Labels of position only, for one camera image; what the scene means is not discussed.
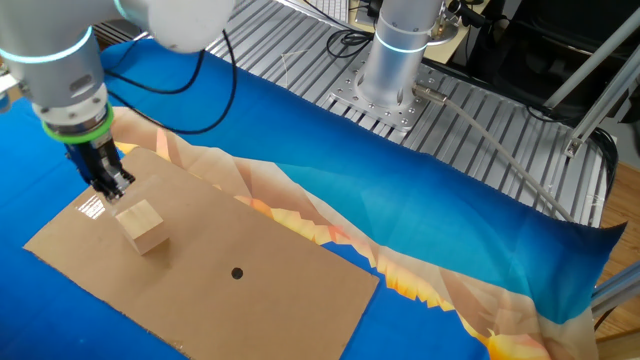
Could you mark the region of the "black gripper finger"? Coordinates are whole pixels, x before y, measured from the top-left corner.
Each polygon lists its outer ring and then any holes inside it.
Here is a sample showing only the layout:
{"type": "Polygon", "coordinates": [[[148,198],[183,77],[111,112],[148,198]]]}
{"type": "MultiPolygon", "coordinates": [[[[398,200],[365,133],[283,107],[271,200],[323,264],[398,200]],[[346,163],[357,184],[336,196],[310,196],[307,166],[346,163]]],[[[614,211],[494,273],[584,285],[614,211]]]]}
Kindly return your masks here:
{"type": "Polygon", "coordinates": [[[103,178],[95,178],[91,181],[92,187],[101,193],[107,201],[111,200],[111,183],[103,178]]]}
{"type": "Polygon", "coordinates": [[[107,201],[121,199],[126,190],[135,182],[135,177],[126,170],[109,170],[107,172],[107,201]]]}

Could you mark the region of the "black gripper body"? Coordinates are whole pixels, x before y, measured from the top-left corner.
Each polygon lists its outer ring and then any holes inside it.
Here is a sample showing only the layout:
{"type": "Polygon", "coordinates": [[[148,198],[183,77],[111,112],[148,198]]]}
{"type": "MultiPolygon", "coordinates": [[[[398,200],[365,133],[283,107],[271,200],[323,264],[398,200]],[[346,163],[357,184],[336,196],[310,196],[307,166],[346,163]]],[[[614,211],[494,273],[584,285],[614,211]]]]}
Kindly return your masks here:
{"type": "Polygon", "coordinates": [[[111,134],[77,144],[66,144],[68,155],[87,183],[95,178],[107,180],[109,170],[122,170],[122,164],[111,134]]]}

